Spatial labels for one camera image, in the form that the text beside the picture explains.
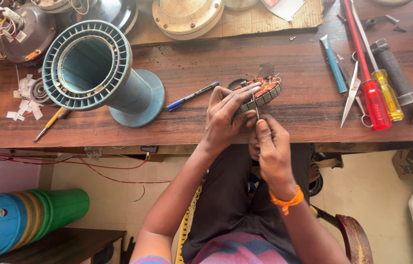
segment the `red screwdriver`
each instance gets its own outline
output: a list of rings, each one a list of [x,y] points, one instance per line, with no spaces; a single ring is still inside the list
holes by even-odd
[[[355,21],[351,12],[349,0],[343,0],[345,5],[345,12],[347,14],[348,24],[350,26],[351,36],[355,43],[356,52],[358,54],[358,60],[361,65],[362,73],[366,81],[362,82],[359,86],[364,91],[364,99],[366,101],[366,107],[368,108],[369,117],[373,128],[386,129],[390,128],[392,122],[390,121],[387,107],[385,106],[384,97],[379,90],[379,84],[376,79],[371,79],[369,75],[368,65],[362,51],[361,42],[359,39],[358,31],[356,30]]]

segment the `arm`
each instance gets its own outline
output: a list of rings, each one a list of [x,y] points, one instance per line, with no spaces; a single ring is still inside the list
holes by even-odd
[[[250,155],[260,162],[262,178],[272,193],[282,201],[290,201],[297,194],[297,184],[291,168],[289,133],[269,115],[263,115],[263,119],[251,134]],[[253,125],[255,120],[252,118],[247,125]],[[289,207],[287,216],[281,207],[278,210],[304,264],[349,263],[337,240],[319,223],[305,201]]]
[[[147,255],[158,255],[171,261],[175,233],[204,173],[256,111],[239,114],[233,119],[234,113],[259,90],[256,87],[260,84],[255,83],[234,92],[215,87],[208,106],[203,140],[146,215],[130,262]]]

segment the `green bucket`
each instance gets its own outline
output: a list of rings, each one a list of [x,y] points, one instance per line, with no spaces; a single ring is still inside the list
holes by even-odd
[[[42,227],[40,228],[39,232],[37,232],[35,237],[29,242],[29,243],[32,243],[32,242],[35,242],[35,241],[41,239],[46,234],[45,230],[48,229],[49,224],[50,224],[50,205],[49,205],[47,199],[45,198],[45,196],[42,195],[39,192],[39,190],[32,189],[32,190],[27,190],[27,192],[37,196],[38,199],[40,200],[40,202],[42,203],[43,207],[44,207]]]
[[[50,200],[52,217],[49,231],[83,218],[89,209],[89,196],[81,189],[42,191]]]

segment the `orange thread bracelet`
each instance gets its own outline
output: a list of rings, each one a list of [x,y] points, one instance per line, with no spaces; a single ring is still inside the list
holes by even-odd
[[[272,193],[272,191],[268,190],[268,192],[270,193],[270,197],[272,198],[272,202],[278,206],[281,206],[281,210],[283,211],[283,213],[285,213],[286,216],[289,214],[288,208],[290,206],[297,205],[304,200],[303,191],[301,191],[301,188],[299,187],[299,185],[296,185],[296,187],[297,187],[297,194],[293,199],[291,199],[291,201],[282,201],[276,198],[276,196]]]

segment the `label sticker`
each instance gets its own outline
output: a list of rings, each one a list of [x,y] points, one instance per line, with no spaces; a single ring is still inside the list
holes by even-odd
[[[22,42],[25,37],[27,37],[27,34],[24,33],[23,31],[20,31],[16,36],[16,40],[19,42]]]

